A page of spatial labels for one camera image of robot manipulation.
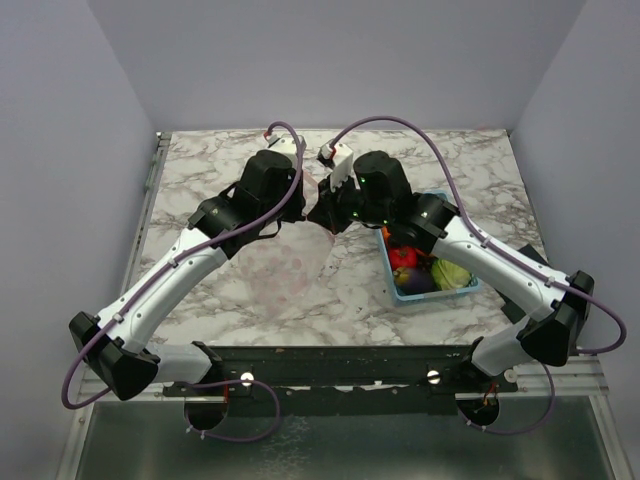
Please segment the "clear zip top bag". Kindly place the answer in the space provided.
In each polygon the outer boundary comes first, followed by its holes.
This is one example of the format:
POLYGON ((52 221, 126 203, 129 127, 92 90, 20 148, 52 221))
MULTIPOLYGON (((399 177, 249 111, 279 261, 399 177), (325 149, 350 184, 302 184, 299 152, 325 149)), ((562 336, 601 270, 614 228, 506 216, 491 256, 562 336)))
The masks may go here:
POLYGON ((274 236, 242 248, 241 279, 256 309, 278 315, 301 299, 318 278, 334 245, 334 235, 308 221, 286 223, 274 236))

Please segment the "round purple eggplant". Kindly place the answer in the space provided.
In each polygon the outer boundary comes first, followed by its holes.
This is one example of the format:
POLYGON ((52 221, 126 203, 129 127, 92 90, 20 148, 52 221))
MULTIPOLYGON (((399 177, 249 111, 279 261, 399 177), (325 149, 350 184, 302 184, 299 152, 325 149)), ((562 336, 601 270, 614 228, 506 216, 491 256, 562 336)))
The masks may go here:
POLYGON ((406 295, 425 294, 436 290, 431 274, 420 268, 399 267, 392 275, 396 287, 406 295))

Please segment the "green cabbage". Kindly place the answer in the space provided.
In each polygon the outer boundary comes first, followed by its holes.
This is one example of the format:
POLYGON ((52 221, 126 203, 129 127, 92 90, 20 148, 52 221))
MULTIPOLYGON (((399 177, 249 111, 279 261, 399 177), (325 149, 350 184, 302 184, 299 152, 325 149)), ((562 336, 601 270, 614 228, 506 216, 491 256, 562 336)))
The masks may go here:
POLYGON ((431 277, 439 290, 446 291, 466 288, 472 275, 464 268, 438 258, 431 266, 431 277))

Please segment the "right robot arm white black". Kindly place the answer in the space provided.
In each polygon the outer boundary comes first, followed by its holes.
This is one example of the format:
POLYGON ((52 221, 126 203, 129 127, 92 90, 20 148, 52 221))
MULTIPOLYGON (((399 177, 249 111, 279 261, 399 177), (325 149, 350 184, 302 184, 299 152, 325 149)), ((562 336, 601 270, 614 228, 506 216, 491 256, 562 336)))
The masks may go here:
POLYGON ((461 383, 481 391, 495 376, 538 361, 561 367, 588 315, 594 280, 536 262, 479 231, 459 207, 433 193, 415 193, 400 162, 382 151, 347 158, 318 185, 307 216, 334 234, 352 223, 385 227, 403 246, 432 253, 474 274, 524 313, 516 324, 478 340, 459 367, 461 383))

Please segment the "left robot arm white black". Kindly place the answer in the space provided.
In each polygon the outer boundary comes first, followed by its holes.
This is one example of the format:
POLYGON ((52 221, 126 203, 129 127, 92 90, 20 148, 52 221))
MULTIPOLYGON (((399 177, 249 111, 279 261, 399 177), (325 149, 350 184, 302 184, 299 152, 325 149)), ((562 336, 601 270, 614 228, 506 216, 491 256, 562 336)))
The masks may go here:
POLYGON ((200 203, 164 256, 128 291, 95 315, 69 324, 81 361, 120 400, 154 383, 188 383, 206 395, 220 385, 219 359, 200 342, 153 352, 148 344, 168 314, 206 276, 264 229, 302 220, 301 149, 277 142, 246 163, 239 181, 200 203))

